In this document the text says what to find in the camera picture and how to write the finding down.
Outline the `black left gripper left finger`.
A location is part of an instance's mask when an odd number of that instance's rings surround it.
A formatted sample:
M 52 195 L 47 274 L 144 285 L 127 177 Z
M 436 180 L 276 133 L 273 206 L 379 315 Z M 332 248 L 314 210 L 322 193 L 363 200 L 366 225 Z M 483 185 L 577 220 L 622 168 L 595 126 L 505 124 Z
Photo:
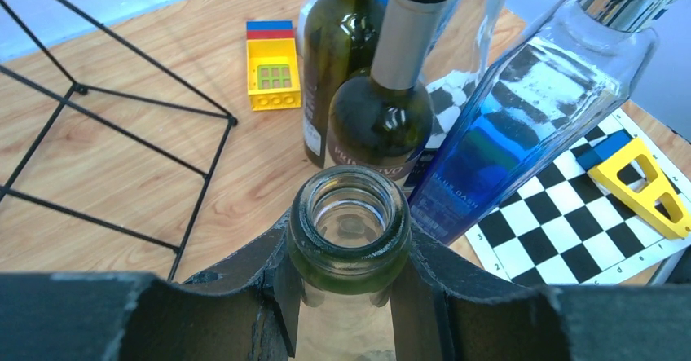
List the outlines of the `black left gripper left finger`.
M 285 360 L 300 280 L 288 217 L 183 283 L 144 271 L 1 276 L 4 360 Z

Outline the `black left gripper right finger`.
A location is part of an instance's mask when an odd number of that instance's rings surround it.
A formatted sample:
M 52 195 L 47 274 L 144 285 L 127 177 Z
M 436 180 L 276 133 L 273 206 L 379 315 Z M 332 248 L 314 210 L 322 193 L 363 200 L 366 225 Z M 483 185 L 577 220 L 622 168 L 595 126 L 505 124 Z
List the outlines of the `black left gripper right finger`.
M 687 285 L 527 288 L 418 228 L 391 294 L 400 360 L 687 360 Z

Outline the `olive green wine bottle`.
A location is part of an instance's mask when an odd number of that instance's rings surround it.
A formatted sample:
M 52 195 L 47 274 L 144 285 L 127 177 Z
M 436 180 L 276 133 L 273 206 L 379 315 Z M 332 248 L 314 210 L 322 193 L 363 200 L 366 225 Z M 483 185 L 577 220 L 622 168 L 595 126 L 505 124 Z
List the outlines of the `olive green wine bottle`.
M 447 2 L 388 0 L 371 67 L 332 98 L 325 167 L 361 165 L 405 183 L 433 127 L 420 72 Z

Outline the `dark green wine bottle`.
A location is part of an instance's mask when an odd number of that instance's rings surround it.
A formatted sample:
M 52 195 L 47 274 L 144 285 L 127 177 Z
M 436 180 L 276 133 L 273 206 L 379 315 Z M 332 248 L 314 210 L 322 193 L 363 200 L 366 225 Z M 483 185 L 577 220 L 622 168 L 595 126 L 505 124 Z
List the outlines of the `dark green wine bottle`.
M 385 7 L 379 0 L 317 0 L 303 33 L 303 143 L 324 166 L 329 108 L 351 74 L 372 64 Z

